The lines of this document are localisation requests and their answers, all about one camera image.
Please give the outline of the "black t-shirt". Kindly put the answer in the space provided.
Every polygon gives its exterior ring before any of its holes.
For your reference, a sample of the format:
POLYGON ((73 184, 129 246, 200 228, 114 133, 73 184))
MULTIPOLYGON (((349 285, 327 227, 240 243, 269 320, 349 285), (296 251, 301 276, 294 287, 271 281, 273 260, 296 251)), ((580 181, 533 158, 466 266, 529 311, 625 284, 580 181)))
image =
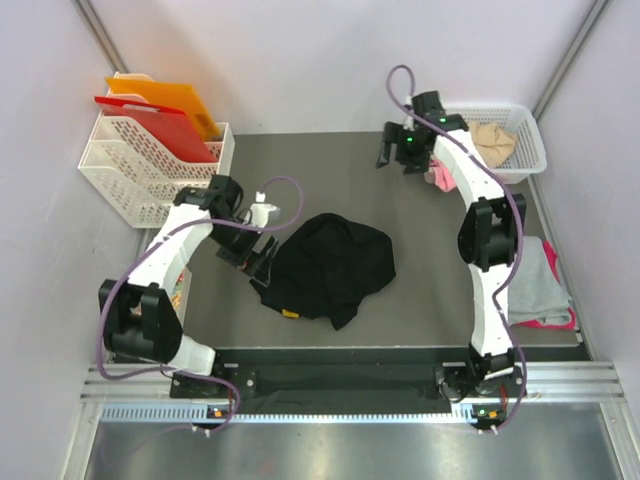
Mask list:
POLYGON ((278 249, 267 286, 252 280, 261 304, 339 331, 363 299, 396 277, 392 240, 381 230, 323 213, 307 220, 278 249))

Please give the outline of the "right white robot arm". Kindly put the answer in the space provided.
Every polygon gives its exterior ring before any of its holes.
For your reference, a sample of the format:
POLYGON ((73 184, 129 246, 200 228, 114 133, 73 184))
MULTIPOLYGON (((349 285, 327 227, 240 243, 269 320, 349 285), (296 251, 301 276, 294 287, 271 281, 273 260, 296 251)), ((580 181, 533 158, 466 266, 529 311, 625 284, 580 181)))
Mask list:
POLYGON ((518 268, 526 203, 489 170, 469 126, 461 115, 445 111, 438 92, 410 93, 399 106, 407 117, 385 124, 377 165, 396 160, 405 173, 424 173, 435 159, 452 176, 466 207, 457 245, 471 273, 474 328, 464 371, 444 374, 440 389, 458 398, 472 391, 487 396, 515 370, 508 285, 518 268))

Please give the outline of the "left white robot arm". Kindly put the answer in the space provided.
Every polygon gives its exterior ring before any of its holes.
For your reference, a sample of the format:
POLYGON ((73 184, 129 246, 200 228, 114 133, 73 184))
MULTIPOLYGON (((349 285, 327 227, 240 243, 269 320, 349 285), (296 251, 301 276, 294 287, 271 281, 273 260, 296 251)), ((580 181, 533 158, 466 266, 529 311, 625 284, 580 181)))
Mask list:
POLYGON ((215 175, 204 188, 184 187, 174 198, 165 223, 141 259, 121 280, 106 280, 99 289, 102 344, 116 355, 133 357, 192 374, 205 396, 226 387, 227 374, 216 366, 213 348, 187 336, 172 295, 200 244, 211 239, 217 255, 251 280, 267 284, 278 241, 269 237, 255 248, 279 207, 259 192, 246 211, 241 186, 215 175))

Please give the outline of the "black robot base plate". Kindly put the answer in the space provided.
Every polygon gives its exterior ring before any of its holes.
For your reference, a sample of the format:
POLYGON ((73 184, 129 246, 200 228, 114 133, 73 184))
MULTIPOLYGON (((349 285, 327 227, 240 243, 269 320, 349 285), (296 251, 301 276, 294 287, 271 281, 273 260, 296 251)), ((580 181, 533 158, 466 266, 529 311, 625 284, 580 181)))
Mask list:
POLYGON ((458 399, 517 397, 519 370, 464 398, 442 394, 468 358, 467 347, 227 348, 213 376, 239 390, 243 414, 445 413, 458 399))

